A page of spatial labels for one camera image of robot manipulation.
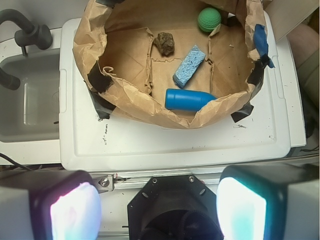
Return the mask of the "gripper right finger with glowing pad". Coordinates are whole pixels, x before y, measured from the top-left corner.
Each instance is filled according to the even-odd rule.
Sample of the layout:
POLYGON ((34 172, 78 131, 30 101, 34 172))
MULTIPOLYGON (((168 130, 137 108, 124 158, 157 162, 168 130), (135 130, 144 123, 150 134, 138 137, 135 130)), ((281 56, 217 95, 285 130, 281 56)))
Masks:
POLYGON ((318 240, 320 167, 229 165, 220 176, 216 211, 227 240, 318 240))

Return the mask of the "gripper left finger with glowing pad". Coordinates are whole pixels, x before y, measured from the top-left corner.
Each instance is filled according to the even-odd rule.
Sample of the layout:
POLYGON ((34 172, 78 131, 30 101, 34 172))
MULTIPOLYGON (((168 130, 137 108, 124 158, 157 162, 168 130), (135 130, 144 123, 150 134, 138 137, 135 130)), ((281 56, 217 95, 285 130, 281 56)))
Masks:
POLYGON ((2 240, 95 240, 101 219, 101 198, 86 171, 0 173, 2 240))

